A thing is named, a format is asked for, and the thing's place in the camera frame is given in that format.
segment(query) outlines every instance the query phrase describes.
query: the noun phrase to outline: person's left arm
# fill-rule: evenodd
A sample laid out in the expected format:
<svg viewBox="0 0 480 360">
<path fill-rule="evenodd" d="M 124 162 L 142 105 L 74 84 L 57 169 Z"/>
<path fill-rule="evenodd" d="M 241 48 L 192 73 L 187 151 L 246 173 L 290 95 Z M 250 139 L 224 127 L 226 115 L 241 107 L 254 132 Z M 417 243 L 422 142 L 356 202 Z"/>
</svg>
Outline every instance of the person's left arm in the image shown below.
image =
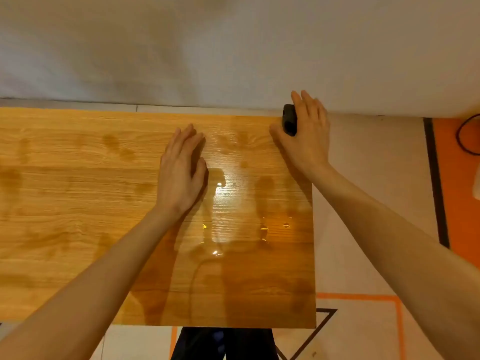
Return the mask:
<svg viewBox="0 0 480 360">
<path fill-rule="evenodd" d="M 135 278 L 168 229 L 194 204 L 206 176 L 191 157 L 203 139 L 177 129 L 160 163 L 154 208 L 95 261 L 0 342 L 0 358 L 87 360 L 113 321 Z"/>
</svg>

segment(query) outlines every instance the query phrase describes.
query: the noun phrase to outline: dark pants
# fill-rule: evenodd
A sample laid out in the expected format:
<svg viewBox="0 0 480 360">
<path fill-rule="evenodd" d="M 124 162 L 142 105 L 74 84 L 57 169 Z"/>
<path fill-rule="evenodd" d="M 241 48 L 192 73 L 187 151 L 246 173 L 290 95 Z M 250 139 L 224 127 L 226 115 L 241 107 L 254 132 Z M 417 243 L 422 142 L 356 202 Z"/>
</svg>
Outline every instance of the dark pants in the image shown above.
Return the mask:
<svg viewBox="0 0 480 360">
<path fill-rule="evenodd" d="M 278 360 L 271 329 L 183 327 L 172 360 Z"/>
</svg>

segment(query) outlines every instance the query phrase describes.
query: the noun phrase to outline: black cable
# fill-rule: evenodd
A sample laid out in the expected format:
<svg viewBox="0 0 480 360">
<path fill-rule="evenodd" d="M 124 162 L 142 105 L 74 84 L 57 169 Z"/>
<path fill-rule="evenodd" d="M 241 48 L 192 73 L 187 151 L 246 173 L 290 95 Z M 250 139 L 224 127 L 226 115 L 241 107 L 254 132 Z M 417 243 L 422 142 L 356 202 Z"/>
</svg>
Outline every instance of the black cable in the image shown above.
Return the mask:
<svg viewBox="0 0 480 360">
<path fill-rule="evenodd" d="M 460 132 L 462 131 L 463 127 L 465 125 L 467 125 L 471 120 L 473 120 L 474 118 L 476 118 L 477 116 L 480 116 L 480 114 L 475 114 L 471 117 L 469 117 L 468 119 L 466 119 L 462 125 L 460 125 L 460 127 L 458 128 L 458 130 L 456 131 L 455 133 L 455 138 L 456 138 L 456 142 L 458 143 L 458 145 L 460 146 L 460 148 L 465 152 L 465 153 L 468 153 L 468 154 L 471 154 L 473 156 L 480 156 L 480 152 L 474 152 L 474 151 L 471 151 L 470 149 L 467 149 L 465 147 L 465 145 L 463 145 L 462 143 L 462 140 L 460 140 Z"/>
</svg>

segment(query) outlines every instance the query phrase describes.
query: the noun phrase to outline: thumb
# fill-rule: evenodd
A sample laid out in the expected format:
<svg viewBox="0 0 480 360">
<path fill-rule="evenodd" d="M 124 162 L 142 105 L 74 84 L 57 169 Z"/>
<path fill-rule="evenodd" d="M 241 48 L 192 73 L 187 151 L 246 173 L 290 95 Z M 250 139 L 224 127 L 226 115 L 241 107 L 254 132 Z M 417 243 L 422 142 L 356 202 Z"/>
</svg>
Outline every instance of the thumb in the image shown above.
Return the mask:
<svg viewBox="0 0 480 360">
<path fill-rule="evenodd" d="M 283 131 L 283 127 L 280 123 L 273 123 L 270 125 L 270 135 L 272 135 L 274 141 L 280 142 L 285 149 L 290 147 L 292 139 L 294 139 Z"/>
<path fill-rule="evenodd" d="M 198 159 L 197 169 L 195 170 L 195 173 L 191 178 L 191 183 L 193 185 L 195 194 L 200 193 L 200 190 L 204 185 L 206 171 L 207 171 L 207 163 L 205 163 L 205 159 L 204 158 Z"/>
</svg>

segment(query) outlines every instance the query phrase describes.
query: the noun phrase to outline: wood grain surface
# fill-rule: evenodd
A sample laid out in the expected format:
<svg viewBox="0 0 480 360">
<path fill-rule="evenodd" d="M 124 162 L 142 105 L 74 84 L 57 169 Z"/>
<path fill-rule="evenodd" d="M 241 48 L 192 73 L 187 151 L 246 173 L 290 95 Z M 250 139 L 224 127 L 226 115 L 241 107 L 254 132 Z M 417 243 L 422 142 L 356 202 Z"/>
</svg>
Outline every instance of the wood grain surface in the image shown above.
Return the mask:
<svg viewBox="0 0 480 360">
<path fill-rule="evenodd" d="M 207 187 L 114 322 L 315 327 L 312 186 L 273 143 L 277 120 L 0 108 L 0 320 L 25 319 L 143 217 L 192 122 Z"/>
</svg>

